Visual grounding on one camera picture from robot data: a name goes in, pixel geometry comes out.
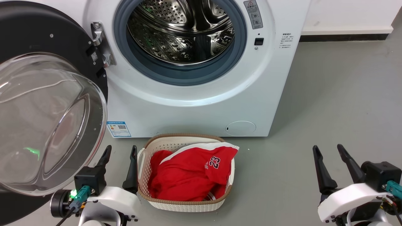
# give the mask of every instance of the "door hinge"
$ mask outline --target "door hinge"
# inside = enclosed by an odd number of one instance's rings
[[[113,55],[112,49],[110,48],[110,44],[107,41],[106,33],[103,29],[102,23],[92,22],[91,31],[93,44],[99,49],[100,53],[102,54],[103,67],[107,68],[110,65],[116,65],[116,59]]]

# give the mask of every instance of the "white washing machine panel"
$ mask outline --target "white washing machine panel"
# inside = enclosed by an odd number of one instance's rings
[[[33,2],[66,13],[88,34],[92,22],[102,23],[117,63],[106,68],[108,121],[124,122],[127,137],[177,132],[268,136],[310,4],[310,0],[256,0],[263,28],[252,29],[247,4],[233,0],[247,27],[246,46],[237,64],[208,83],[175,86],[143,75],[121,53],[113,31],[120,0]],[[263,45],[254,45],[256,38],[264,38]]]

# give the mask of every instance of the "black baseboard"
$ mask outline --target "black baseboard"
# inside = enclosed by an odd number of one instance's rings
[[[378,41],[385,40],[388,34],[358,34],[358,35],[302,35],[299,42],[319,41]]]

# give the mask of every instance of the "washing machine door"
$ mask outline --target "washing machine door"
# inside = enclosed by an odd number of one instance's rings
[[[102,140],[103,60],[78,23],[42,4],[0,2],[0,31],[0,189],[48,195]]]

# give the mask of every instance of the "basket handle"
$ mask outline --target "basket handle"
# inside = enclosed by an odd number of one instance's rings
[[[145,151],[145,148],[143,148],[143,149],[141,149],[139,152],[138,152],[138,158],[137,158],[137,165],[138,165],[138,180],[140,180],[141,179],[141,176],[142,176],[142,165],[144,165],[144,161],[145,161],[145,158],[143,158],[142,157],[142,154],[144,153],[144,151]]]

